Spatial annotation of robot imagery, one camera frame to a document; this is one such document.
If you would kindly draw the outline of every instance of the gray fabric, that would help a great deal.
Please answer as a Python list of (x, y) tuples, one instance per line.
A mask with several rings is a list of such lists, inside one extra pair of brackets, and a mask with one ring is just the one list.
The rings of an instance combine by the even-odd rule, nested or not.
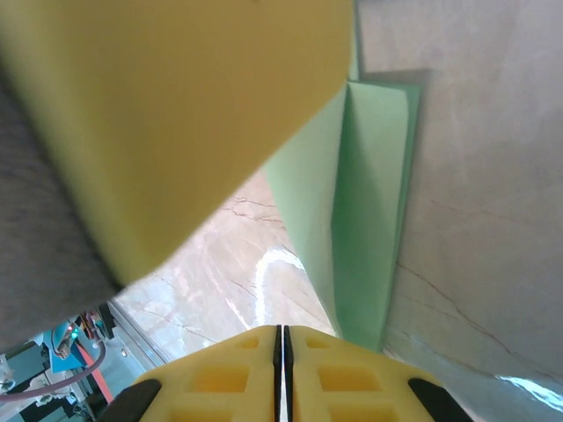
[(116, 290), (0, 81), (0, 353)]

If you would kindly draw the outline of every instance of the green folder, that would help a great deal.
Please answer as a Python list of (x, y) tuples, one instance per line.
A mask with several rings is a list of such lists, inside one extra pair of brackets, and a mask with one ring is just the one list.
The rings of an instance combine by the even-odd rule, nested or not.
[(334, 329), (380, 350), (420, 90), (348, 82), (266, 164), (296, 253)]

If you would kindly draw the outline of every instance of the yellow foam block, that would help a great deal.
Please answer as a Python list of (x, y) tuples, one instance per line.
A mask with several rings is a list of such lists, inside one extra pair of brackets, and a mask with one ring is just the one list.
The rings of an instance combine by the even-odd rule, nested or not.
[(408, 385), (441, 385), (432, 375), (311, 328), (290, 332), (295, 422), (434, 421)]
[(352, 3), (0, 2), (0, 59), (121, 282), (344, 84)]
[(141, 422), (273, 421), (275, 337), (259, 327), (148, 372), (137, 382), (162, 389)]

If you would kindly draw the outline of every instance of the gray cloth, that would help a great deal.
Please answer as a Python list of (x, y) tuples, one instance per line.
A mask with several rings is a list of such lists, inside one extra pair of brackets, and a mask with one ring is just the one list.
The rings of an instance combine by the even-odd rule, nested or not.
[(118, 288), (0, 80), (0, 353)]

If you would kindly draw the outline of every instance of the marble floor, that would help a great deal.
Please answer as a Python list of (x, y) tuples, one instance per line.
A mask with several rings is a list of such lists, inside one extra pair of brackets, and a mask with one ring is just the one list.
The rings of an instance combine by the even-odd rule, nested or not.
[[(359, 2), (362, 77), (424, 89), (386, 351), (476, 420), (563, 420), (560, 16)], [(119, 301), (171, 358), (259, 324), (332, 330), (260, 172)]]

